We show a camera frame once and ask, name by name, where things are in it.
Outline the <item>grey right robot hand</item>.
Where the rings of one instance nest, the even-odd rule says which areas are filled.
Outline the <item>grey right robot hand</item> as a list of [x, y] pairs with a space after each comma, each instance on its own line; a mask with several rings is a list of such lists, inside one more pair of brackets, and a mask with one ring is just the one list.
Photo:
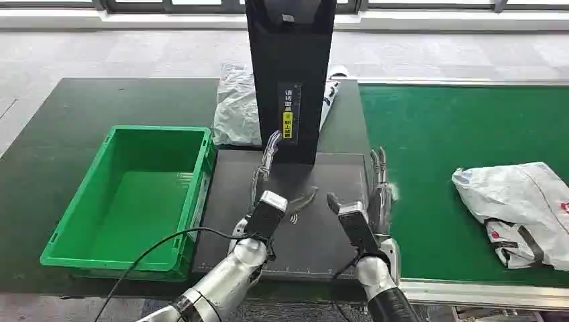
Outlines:
[[393, 189], [388, 182], [386, 152], [382, 146], [370, 151], [373, 163], [372, 188], [367, 199], [341, 203], [327, 193], [327, 204], [338, 216], [351, 245], [360, 254], [378, 256], [387, 261], [397, 253], [390, 234]]

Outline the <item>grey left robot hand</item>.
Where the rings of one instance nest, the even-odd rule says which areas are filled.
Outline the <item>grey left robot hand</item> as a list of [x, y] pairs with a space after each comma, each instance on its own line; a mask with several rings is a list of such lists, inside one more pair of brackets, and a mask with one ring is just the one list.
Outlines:
[[261, 164], [255, 169], [252, 178], [251, 207], [246, 215], [245, 234], [264, 242], [272, 239], [283, 218], [298, 215], [315, 199], [318, 192], [316, 186], [310, 186], [305, 193], [290, 201], [264, 188], [264, 185], [269, 183], [272, 162], [281, 140], [281, 131], [276, 130], [271, 134]]

